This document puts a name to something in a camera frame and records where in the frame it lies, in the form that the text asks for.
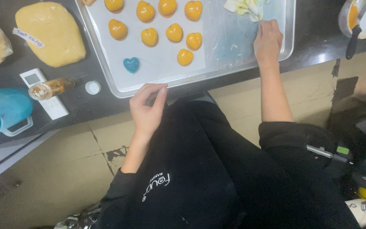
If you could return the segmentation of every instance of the black handle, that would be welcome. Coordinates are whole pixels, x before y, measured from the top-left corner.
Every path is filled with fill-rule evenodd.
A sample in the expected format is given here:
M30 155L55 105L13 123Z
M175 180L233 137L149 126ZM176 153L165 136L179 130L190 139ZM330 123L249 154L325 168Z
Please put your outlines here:
M345 58L347 60L351 60L355 54L355 50L357 49L357 41L358 41L358 35L362 32L362 29L359 27L359 25L356 25L353 28L353 35L351 36L350 43L348 43L347 46L347 52L345 53Z

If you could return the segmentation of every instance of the heart-shaped pastry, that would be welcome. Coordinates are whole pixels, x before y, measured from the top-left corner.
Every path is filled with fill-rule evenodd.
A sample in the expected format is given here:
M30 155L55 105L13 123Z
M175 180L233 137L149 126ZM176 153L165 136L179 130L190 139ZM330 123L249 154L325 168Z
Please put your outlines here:
M203 4L200 1L189 1L184 7L186 18L190 21L197 21L203 11Z
M115 19L109 20L108 29L111 36L116 40L123 40L128 32L126 25Z
M174 23L166 29L166 37L173 42L179 42L182 39L183 31L178 23Z
M139 1L136 16L141 22L148 22L155 17L155 8L145 1Z
M177 8L176 0L159 0L158 10L160 15L170 18Z
M142 30L141 39L145 45L154 47L158 39L156 30L154 28Z
M202 42L203 37L200 33L191 33L188 34L186 37L186 45L192 51L196 51L197 49L199 49Z
M192 60L193 53L187 49L181 49L177 54L177 62L183 67L189 66Z
M104 0L109 11L117 11L124 6L124 0Z
M132 75L138 71L139 69L139 60L136 57L133 57L131 59L126 58L124 60L124 67L126 70L131 73Z

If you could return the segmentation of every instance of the jar lid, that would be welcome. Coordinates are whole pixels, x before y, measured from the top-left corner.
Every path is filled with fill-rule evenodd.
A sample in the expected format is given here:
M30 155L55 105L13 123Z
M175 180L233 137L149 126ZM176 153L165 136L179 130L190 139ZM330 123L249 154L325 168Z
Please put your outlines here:
M95 95L95 94L97 94L97 93L100 92L101 85L97 81L90 81L90 82L88 82L88 83L85 84L85 90L89 94Z

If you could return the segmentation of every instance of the metal tool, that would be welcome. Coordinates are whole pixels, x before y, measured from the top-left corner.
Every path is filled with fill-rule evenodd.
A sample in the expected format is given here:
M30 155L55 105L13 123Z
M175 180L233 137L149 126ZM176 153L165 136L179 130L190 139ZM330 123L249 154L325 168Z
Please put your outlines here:
M347 163L348 162L349 164L353 165L353 163L352 162L349 162L347 158L342 157L342 156L339 156L337 154L333 154L333 153L324 151L322 149L318 149L318 148L313 147L311 145L307 145L307 149L308 149L308 151L311 151L313 153L317 153L317 154L319 154L321 156L325 156L325 157L328 157L328 158L331 158L331 159L334 159L334 160L337 160L337 161L343 162L343 163Z
M355 54L355 50L357 49L358 36L362 32L362 29L361 29L361 27L359 27L359 24L361 22L363 15L365 14L365 12L366 12L366 0L364 2L364 5L363 5L361 11L358 14L357 25L352 29L353 35L351 36L351 40L348 43L347 51L345 54L345 58L347 60L351 60L353 58L353 56Z

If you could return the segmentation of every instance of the blue plastic pitcher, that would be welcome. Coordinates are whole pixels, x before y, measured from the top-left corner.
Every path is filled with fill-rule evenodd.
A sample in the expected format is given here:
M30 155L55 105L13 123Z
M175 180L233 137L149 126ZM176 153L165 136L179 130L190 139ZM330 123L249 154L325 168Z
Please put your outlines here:
M33 126L32 103L33 101L26 90L0 89L0 133L13 137ZM25 126L14 132L8 130L24 119L28 121Z

